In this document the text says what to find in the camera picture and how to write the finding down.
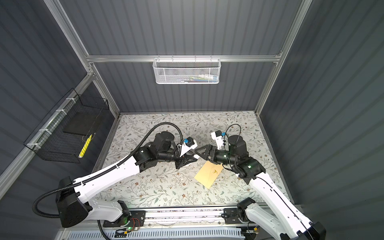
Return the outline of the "tan kraft envelope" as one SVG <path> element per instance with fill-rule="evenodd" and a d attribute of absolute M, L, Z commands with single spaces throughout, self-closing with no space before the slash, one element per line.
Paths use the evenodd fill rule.
<path fill-rule="evenodd" d="M 209 189 L 223 169 L 222 165 L 206 162 L 195 175 L 195 180 Z"/>

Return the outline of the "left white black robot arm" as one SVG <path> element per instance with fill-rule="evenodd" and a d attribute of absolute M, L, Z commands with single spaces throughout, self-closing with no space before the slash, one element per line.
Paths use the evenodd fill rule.
<path fill-rule="evenodd" d="M 133 217 L 124 201 L 102 203 L 94 197 L 108 187 L 156 166 L 158 162 L 174 162 L 176 169 L 180 169 L 197 161 L 191 152 L 198 146 L 196 140 L 188 137 L 176 144 L 174 139 L 169 132 L 157 133 L 154 141 L 139 147 L 132 156 L 73 180 L 76 187 L 56 196 L 62 227 L 70 228 L 91 220 L 107 221 L 114 226 L 133 226 Z"/>

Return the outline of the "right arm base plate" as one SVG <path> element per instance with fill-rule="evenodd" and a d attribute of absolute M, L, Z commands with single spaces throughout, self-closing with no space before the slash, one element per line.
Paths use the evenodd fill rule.
<path fill-rule="evenodd" d="M 251 213 L 251 209 L 241 208 L 224 208 L 224 212 L 221 217 L 225 220 L 227 225 L 234 224 L 256 224 L 260 225 L 261 221 L 258 218 L 248 216 Z"/>

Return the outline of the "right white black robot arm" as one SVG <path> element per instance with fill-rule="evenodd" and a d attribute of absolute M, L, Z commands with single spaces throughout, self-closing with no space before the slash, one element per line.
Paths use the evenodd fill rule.
<path fill-rule="evenodd" d="M 253 199 L 246 198 L 237 204 L 237 216 L 242 222 L 253 222 L 275 240 L 324 240 L 325 227 L 314 223 L 299 211 L 275 185 L 261 163 L 250 157 L 247 144 L 239 135 L 216 139 L 216 145 L 194 149 L 194 154 L 216 165 L 229 166 L 231 171 L 254 189 L 269 206 L 272 213 L 263 210 Z"/>

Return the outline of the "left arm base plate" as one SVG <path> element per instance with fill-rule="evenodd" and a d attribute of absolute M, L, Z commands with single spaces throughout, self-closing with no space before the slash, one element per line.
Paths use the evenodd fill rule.
<path fill-rule="evenodd" d="M 130 211 L 129 214 L 123 213 L 114 222 L 104 221 L 104 228 L 134 228 L 142 227 L 146 219 L 146 211 Z"/>

